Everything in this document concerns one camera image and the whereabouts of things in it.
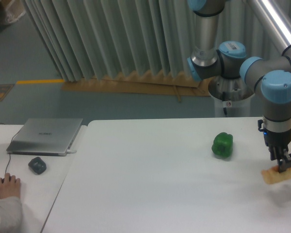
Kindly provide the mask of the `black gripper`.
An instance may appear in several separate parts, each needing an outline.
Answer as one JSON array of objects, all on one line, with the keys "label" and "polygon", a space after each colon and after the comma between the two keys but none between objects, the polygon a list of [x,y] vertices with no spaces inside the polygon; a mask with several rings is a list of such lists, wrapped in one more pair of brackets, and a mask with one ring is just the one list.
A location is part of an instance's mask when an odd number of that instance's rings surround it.
[{"label": "black gripper", "polygon": [[269,147],[271,161],[277,160],[278,172],[291,168],[291,153],[287,150],[291,142],[291,120],[275,122],[259,119],[258,130],[263,133],[265,145]]}]

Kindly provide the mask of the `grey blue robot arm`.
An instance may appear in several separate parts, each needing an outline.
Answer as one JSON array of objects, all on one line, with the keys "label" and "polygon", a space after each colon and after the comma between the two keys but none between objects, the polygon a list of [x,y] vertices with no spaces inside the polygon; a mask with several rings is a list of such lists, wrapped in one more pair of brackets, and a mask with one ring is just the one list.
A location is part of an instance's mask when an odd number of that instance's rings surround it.
[{"label": "grey blue robot arm", "polygon": [[291,20],[274,0],[249,0],[247,5],[267,31],[280,57],[263,60],[247,58],[244,46],[224,42],[214,46],[223,0],[190,0],[189,8],[200,20],[195,32],[195,49],[187,59],[192,78],[201,81],[213,76],[242,79],[262,100],[263,118],[258,121],[271,160],[282,173],[291,168]]}]

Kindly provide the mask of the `grey sleeved forearm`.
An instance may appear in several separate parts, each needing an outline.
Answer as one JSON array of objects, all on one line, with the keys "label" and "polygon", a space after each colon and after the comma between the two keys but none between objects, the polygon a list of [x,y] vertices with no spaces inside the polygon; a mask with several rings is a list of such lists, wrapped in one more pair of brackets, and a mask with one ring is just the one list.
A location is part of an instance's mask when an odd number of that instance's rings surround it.
[{"label": "grey sleeved forearm", "polygon": [[0,199],[0,233],[19,233],[22,223],[22,203],[18,197]]}]

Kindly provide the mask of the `person's right hand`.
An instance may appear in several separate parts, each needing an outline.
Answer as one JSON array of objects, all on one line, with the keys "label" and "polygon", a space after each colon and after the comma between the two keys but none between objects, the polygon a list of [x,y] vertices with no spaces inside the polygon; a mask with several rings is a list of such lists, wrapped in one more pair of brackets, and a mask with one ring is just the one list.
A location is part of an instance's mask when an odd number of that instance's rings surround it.
[{"label": "person's right hand", "polygon": [[0,178],[0,200],[15,197],[21,199],[21,179],[16,178],[14,182],[5,182]]}]

